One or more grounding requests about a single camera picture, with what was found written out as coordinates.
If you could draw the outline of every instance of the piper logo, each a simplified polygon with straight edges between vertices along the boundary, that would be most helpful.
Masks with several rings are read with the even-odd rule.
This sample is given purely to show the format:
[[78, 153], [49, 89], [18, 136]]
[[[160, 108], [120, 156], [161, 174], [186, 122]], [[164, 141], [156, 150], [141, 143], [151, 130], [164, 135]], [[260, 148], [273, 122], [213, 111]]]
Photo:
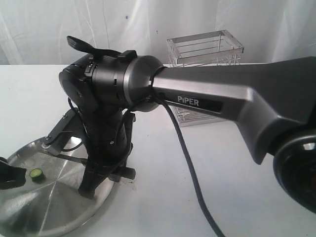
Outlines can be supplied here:
[[199, 107], [198, 100], [193, 99], [193, 98], [188, 98], [188, 97], [178, 95], [178, 102]]

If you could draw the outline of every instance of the white backdrop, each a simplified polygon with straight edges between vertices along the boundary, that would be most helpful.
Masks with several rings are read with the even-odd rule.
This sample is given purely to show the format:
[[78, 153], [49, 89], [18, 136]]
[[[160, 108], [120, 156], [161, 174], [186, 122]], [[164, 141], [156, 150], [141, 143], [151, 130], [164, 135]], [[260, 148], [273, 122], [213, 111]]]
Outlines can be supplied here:
[[224, 29], [242, 62], [316, 56], [316, 1], [0, 0], [0, 64], [72, 63], [67, 35], [166, 63], [166, 39]]

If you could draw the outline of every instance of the round metal tray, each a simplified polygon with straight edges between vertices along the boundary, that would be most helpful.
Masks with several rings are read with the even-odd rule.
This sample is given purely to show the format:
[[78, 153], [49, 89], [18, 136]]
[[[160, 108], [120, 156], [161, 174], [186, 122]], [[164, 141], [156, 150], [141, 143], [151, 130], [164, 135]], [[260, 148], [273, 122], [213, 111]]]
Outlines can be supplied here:
[[[8, 158], [8, 163], [26, 168], [24, 186], [0, 193], [0, 234], [5, 237], [55, 237], [84, 224], [102, 205], [114, 183], [106, 179], [95, 190], [93, 199], [82, 197], [78, 187], [84, 166], [38, 152], [44, 138], [35, 140]], [[66, 147], [74, 147], [78, 138], [71, 138]], [[86, 158], [84, 146], [69, 156]], [[29, 173], [40, 168], [46, 179], [34, 183]]]

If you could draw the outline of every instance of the white table surface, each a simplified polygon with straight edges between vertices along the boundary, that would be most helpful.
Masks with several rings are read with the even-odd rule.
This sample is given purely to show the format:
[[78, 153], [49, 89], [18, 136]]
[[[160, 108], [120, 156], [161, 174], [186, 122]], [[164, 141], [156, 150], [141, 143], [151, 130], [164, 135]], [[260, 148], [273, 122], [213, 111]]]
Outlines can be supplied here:
[[[69, 109], [63, 65], [0, 66], [0, 155], [45, 136]], [[166, 111], [137, 113], [122, 180], [101, 209], [68, 237], [192, 237], [215, 234], [200, 210]], [[204, 199], [227, 237], [314, 237], [316, 215], [278, 185], [272, 157], [256, 165], [232, 122], [182, 128]]]

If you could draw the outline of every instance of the metal rack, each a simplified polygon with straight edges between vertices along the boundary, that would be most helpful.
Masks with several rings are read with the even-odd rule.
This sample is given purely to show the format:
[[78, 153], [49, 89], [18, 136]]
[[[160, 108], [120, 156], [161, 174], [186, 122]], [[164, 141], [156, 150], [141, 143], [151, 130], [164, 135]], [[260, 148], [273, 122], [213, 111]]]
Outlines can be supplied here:
[[[242, 44], [227, 30], [167, 39], [170, 67], [239, 64]], [[173, 107], [180, 126], [223, 121], [210, 115]]]

